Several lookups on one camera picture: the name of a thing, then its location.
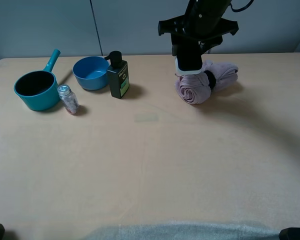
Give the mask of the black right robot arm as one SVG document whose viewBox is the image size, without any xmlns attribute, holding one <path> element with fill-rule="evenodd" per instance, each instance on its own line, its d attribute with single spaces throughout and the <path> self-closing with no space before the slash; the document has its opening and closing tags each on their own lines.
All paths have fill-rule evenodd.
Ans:
<svg viewBox="0 0 300 240">
<path fill-rule="evenodd" d="M 221 45 L 223 35 L 235 35 L 237 21 L 223 18 L 230 0 L 190 0 L 185 14 L 158 22 L 158 35 L 170 34 L 172 55 L 186 50 L 200 55 Z"/>
</svg>

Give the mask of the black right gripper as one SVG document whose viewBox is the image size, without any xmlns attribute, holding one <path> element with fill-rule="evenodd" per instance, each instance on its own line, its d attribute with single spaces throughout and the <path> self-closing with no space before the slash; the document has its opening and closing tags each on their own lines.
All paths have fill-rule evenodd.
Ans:
<svg viewBox="0 0 300 240">
<path fill-rule="evenodd" d="M 239 30 L 237 21 L 220 16 L 213 17 L 196 13 L 180 15 L 158 22 L 158 34 L 170 34 L 172 56 L 177 56 L 179 46 L 197 42 L 201 50 L 210 50 L 223 42 L 223 35 L 235 35 Z"/>
</svg>

